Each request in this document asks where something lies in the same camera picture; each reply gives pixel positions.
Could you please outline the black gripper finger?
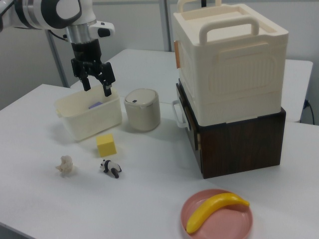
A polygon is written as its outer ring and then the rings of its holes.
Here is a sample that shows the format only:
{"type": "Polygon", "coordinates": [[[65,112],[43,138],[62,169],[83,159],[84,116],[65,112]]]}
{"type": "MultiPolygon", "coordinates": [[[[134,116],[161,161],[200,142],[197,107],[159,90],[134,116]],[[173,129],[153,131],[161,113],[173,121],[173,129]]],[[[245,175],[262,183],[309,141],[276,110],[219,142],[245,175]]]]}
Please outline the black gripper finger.
{"type": "Polygon", "coordinates": [[[91,86],[88,79],[89,74],[86,62],[82,62],[77,59],[71,59],[71,65],[73,69],[73,74],[81,81],[84,91],[90,90],[91,86]]]}
{"type": "Polygon", "coordinates": [[[112,94],[112,84],[116,80],[111,63],[107,62],[100,64],[98,73],[95,77],[102,84],[105,97],[110,96],[112,94]]]}

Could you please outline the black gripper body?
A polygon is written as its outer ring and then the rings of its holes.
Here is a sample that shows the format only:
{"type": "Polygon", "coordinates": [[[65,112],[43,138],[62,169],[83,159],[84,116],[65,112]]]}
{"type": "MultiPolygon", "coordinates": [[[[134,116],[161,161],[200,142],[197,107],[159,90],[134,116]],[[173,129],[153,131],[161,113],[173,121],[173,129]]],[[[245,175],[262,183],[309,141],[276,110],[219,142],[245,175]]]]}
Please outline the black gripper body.
{"type": "Polygon", "coordinates": [[[77,62],[102,63],[102,53],[98,39],[86,43],[72,43],[71,45],[75,56],[75,58],[71,60],[72,65],[77,62]]]}

